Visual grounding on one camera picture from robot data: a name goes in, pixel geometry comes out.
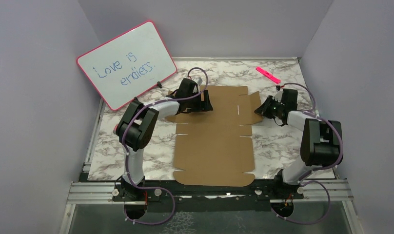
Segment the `brown cardboard box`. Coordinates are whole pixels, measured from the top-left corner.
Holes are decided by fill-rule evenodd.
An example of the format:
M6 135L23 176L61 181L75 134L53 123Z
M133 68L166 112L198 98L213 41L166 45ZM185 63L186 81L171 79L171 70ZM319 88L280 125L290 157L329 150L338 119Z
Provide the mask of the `brown cardboard box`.
M259 92L208 86L213 111L167 117L176 123L174 179L184 185L243 187L255 175L252 125L263 120Z

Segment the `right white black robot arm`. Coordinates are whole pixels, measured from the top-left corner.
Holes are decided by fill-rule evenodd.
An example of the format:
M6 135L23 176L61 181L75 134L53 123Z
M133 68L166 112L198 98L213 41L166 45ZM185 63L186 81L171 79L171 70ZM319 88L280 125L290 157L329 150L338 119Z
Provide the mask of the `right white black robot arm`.
M272 193L277 198L297 192L302 181L313 172L333 168L343 160L342 125L297 108L298 91L277 86L277 94L268 96L254 113L272 119L280 126L302 132L300 156L274 177Z

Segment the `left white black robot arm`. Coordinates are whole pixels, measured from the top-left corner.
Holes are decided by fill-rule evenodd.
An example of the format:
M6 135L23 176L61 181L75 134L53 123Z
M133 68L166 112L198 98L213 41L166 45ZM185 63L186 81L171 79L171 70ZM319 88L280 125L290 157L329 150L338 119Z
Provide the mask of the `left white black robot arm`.
M120 182L120 194L131 200L143 196L144 179L143 152L151 140L156 122L178 114L212 111L207 86L185 78L178 89L161 100L142 103L137 98L131 101L120 122L114 129L122 144L124 173Z

